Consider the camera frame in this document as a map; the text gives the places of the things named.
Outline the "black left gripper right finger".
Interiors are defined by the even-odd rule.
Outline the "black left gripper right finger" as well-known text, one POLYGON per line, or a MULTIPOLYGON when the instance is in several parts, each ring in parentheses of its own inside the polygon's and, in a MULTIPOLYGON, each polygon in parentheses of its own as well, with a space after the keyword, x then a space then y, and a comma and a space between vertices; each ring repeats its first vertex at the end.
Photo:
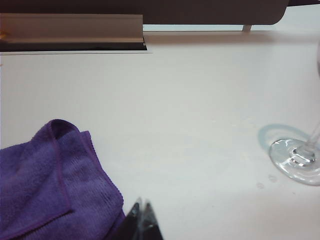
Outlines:
POLYGON ((145 202, 141 215, 140 239, 164 240, 155 211, 149 200, 145 202))

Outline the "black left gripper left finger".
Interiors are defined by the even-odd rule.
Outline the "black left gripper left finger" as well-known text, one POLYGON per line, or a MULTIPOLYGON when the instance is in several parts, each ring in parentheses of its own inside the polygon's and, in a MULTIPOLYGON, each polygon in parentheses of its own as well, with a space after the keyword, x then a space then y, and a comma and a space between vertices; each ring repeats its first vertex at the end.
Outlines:
POLYGON ((112 235, 112 240, 140 240, 140 225, 142 220, 142 199, 139 197, 130 211, 124 218, 123 222, 112 235))

